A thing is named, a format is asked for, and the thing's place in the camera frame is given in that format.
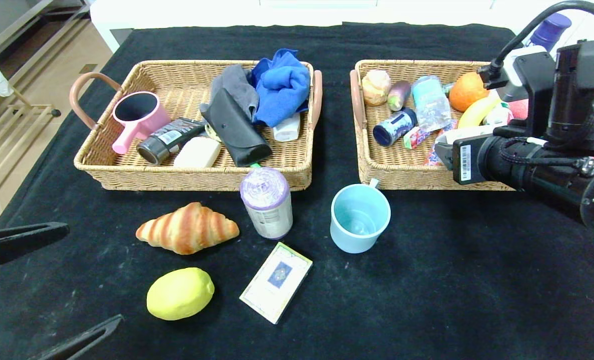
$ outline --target light blue cup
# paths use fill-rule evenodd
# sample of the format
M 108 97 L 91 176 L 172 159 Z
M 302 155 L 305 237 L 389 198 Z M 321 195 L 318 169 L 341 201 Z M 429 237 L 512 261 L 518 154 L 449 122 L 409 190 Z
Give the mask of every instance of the light blue cup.
M 351 254 L 367 251 L 390 223 L 390 203 L 378 191 L 379 181 L 370 185 L 348 185 L 335 195 L 330 207 L 330 236 L 343 251 Z

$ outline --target croissant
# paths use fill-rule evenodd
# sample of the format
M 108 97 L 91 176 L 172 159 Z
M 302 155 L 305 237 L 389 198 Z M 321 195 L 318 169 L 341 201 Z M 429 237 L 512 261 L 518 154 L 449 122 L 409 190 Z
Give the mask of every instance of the croissant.
M 239 227 L 218 212 L 191 202 L 169 214 L 143 223 L 135 236 L 151 246 L 190 255 L 239 235 Z

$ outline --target candy wrapper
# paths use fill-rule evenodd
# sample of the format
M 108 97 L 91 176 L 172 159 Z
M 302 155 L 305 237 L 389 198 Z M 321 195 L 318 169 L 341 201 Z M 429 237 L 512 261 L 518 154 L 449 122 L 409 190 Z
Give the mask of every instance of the candy wrapper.
M 425 132 L 420 127 L 415 126 L 404 135 L 404 147 L 406 149 L 414 149 L 430 134 L 430 132 Z
M 455 118 L 452 119 L 452 121 L 450 121 L 450 123 L 448 125 L 446 125 L 443 129 L 439 130 L 439 134 L 441 135 L 449 130 L 455 129 L 457 127 L 457 124 L 459 123 L 459 121 Z M 425 162 L 423 163 L 425 166 L 440 166 L 441 164 L 443 164 L 443 162 L 441 162 L 441 159 L 439 159 L 436 151 L 434 151 L 434 144 L 432 144 L 432 148 L 430 149 L 430 152 L 428 153 L 428 156 L 425 159 Z

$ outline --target eggplant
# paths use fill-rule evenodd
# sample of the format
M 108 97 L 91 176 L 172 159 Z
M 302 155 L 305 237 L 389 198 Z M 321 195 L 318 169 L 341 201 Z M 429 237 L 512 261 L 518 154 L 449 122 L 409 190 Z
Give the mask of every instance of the eggplant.
M 405 80 L 398 81 L 390 88 L 388 93 L 388 107 L 390 110 L 397 112 L 404 107 L 411 91 L 410 82 Z

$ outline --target red object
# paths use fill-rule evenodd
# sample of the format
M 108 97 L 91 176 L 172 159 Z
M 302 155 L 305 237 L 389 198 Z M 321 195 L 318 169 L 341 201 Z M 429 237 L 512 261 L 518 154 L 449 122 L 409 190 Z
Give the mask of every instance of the red object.
M 528 118 L 528 100 L 517 100 L 508 103 L 515 119 L 525 120 Z

